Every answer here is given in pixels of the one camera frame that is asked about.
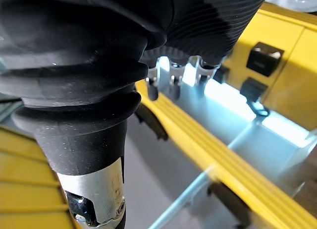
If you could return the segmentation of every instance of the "ribbed rubber cover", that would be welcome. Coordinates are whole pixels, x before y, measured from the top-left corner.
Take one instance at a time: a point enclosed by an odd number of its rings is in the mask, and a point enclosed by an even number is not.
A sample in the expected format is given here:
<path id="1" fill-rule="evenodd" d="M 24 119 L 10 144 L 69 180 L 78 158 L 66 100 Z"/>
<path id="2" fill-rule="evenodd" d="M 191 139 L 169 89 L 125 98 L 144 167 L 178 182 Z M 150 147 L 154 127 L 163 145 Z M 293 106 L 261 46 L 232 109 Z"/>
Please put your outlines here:
<path id="1" fill-rule="evenodd" d="M 168 56 L 182 63 L 202 56 L 219 64 L 233 48 L 264 0 L 174 0 L 175 16 L 164 47 L 146 51 L 145 63 Z"/>

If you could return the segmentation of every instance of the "silver metal fitting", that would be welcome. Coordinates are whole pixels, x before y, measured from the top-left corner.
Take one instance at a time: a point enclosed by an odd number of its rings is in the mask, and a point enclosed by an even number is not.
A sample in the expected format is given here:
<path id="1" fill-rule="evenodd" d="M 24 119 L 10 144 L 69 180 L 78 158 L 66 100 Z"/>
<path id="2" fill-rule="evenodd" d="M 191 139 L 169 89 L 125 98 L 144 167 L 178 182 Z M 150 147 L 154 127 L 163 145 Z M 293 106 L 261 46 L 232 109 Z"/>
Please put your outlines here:
<path id="1" fill-rule="evenodd" d="M 196 62 L 196 79 L 195 83 L 199 84 L 201 82 L 202 76 L 206 76 L 206 80 L 208 81 L 210 78 L 213 78 L 214 74 L 216 73 L 217 69 L 219 69 L 220 64 L 216 66 L 210 66 L 206 68 L 208 64 L 202 60 L 201 57 L 198 58 Z"/>
<path id="2" fill-rule="evenodd" d="M 169 62 L 169 75 L 170 75 L 170 84 L 174 85 L 180 85 L 183 75 L 185 72 L 185 66 L 182 66 L 180 64 Z"/>
<path id="3" fill-rule="evenodd" d="M 93 203 L 98 225 L 90 227 L 85 215 L 75 215 L 84 228 L 114 229 L 125 212 L 121 158 L 112 165 L 85 175 L 57 173 L 62 188 Z"/>
<path id="4" fill-rule="evenodd" d="M 159 85 L 159 76 L 160 76 L 159 68 L 157 67 L 150 68 L 148 72 L 148 76 L 145 79 L 147 86 L 152 85 L 157 87 Z"/>

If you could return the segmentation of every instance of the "white light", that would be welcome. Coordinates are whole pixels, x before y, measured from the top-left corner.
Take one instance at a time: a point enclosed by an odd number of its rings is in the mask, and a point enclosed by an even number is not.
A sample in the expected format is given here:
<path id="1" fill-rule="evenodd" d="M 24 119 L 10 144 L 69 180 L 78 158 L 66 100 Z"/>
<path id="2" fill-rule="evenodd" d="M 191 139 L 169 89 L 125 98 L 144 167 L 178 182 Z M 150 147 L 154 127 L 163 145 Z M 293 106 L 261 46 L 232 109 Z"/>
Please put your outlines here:
<path id="1" fill-rule="evenodd" d="M 271 111 L 262 124 L 298 147 L 305 147 L 311 141 L 306 140 L 309 134 L 306 129 L 274 111 Z"/>
<path id="2" fill-rule="evenodd" d="M 185 65 L 185 71 L 183 76 L 183 82 L 193 87 L 195 85 L 196 79 L 196 68 L 194 68 L 190 63 Z"/>
<path id="3" fill-rule="evenodd" d="M 247 121 L 252 121 L 256 117 L 247 105 L 247 99 L 228 84 L 219 84 L 210 79 L 205 87 L 205 95 Z"/>
<path id="4" fill-rule="evenodd" d="M 160 57 L 158 60 L 158 64 L 159 64 L 160 68 L 169 72 L 169 59 L 168 59 L 168 57 Z"/>

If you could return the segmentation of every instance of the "gray floor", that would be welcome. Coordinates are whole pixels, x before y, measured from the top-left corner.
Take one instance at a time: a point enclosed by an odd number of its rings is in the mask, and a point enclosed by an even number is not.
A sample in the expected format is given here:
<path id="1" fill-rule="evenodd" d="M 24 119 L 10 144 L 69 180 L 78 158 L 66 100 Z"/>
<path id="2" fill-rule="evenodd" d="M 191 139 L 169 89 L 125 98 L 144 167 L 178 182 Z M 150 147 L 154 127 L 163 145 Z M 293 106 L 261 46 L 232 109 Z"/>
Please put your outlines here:
<path id="1" fill-rule="evenodd" d="M 135 116 L 128 121 L 125 152 L 127 229 L 146 229 L 200 173 L 171 142 L 155 134 Z M 166 229 L 229 229 L 238 222 L 203 188 Z"/>

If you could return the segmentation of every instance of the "yellow panel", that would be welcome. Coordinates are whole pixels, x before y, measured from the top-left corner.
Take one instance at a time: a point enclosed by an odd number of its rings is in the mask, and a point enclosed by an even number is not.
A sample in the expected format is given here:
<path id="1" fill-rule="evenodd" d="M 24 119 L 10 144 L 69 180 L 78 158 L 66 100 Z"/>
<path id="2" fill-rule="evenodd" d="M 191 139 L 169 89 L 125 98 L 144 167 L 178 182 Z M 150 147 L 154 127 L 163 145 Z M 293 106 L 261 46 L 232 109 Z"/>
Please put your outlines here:
<path id="1" fill-rule="evenodd" d="M 264 104 L 307 130 L 317 128 L 317 32 L 303 32 Z"/>
<path id="2" fill-rule="evenodd" d="M 240 89 L 242 83 L 251 77 L 271 86 L 289 58 L 303 29 L 302 26 L 257 13 L 239 38 L 232 55 L 224 62 L 224 65 L 230 68 L 227 83 Z M 270 77 L 246 68 L 249 53 L 258 42 L 284 50 L 283 59 Z"/>
<path id="3" fill-rule="evenodd" d="M 292 11 L 267 2 L 262 4 L 258 13 L 317 31 L 317 18 L 313 14 Z"/>
<path id="4" fill-rule="evenodd" d="M 261 218 L 278 229 L 316 229 L 317 220 L 253 167 L 227 148 L 171 100 L 160 94 L 147 97 L 144 81 L 137 90 L 145 104 L 160 120 L 170 138 L 210 176 L 225 183 Z"/>
<path id="5" fill-rule="evenodd" d="M 0 152 L 0 181 L 20 183 L 47 183 L 58 185 L 58 181 L 47 163 L 34 161 Z"/>
<path id="6" fill-rule="evenodd" d="M 58 187 L 33 186 L 0 182 L 0 210 L 34 211 L 32 208 L 42 208 L 45 211 L 63 208 L 65 204 Z"/>
<path id="7" fill-rule="evenodd" d="M 1 214 L 2 229 L 74 229 L 67 212 Z"/>
<path id="8" fill-rule="evenodd" d="M 47 161 L 35 140 L 0 128 L 0 152 L 10 152 L 27 158 Z"/>

